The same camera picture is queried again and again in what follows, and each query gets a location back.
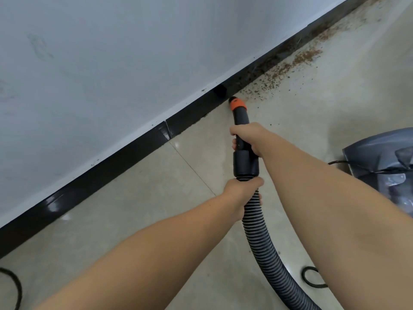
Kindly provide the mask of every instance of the forearm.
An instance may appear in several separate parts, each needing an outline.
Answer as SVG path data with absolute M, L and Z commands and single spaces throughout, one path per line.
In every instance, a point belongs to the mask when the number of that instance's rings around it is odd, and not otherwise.
M 116 246 L 38 310 L 164 309 L 236 217 L 215 197 Z
M 342 305 L 409 306 L 413 220 L 373 188 L 275 134 L 261 152 L 292 226 Z

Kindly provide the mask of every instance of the dirt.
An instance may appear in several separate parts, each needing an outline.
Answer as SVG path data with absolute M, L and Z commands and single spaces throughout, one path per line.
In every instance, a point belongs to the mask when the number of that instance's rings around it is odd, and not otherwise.
M 261 78 L 254 83 L 258 83 L 258 86 L 252 87 L 251 85 L 247 86 L 242 90 L 242 93 L 246 95 L 254 95 L 255 99 L 262 100 L 261 93 L 271 91 L 274 93 L 274 90 L 278 88 L 290 72 L 297 72 L 303 66 L 311 66 L 313 62 L 317 60 L 318 57 L 323 53 L 323 43 L 331 39 L 336 34 L 343 31 L 352 31 L 360 28 L 361 26 L 369 23 L 368 20 L 368 10 L 371 6 L 377 3 L 383 3 L 389 0 L 367 0 L 349 15 L 345 16 L 335 25 L 326 29 L 326 25 L 320 25 L 311 33 L 315 38 L 310 41 L 306 49 L 298 51 L 295 55 L 292 62 L 280 62 L 278 65 L 273 67 L 270 71 L 264 73 Z

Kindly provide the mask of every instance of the right hand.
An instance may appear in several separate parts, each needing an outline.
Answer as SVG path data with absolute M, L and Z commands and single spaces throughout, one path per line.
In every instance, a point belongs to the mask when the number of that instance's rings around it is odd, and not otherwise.
M 259 157 L 262 157 L 262 147 L 265 145 L 268 136 L 271 135 L 271 132 L 259 123 L 233 125 L 230 127 L 230 133 L 232 136 L 238 135 L 242 140 L 249 143 L 252 151 Z M 235 139 L 233 139 L 233 149 L 235 150 L 235 148 Z

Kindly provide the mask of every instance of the orange nozzle tip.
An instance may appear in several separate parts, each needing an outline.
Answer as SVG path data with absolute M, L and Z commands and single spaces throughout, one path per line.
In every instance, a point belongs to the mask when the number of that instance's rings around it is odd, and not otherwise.
M 245 109 L 247 108 L 244 101 L 242 101 L 241 99 L 235 98 L 234 100 L 230 102 L 231 111 L 234 111 L 238 107 L 244 107 Z

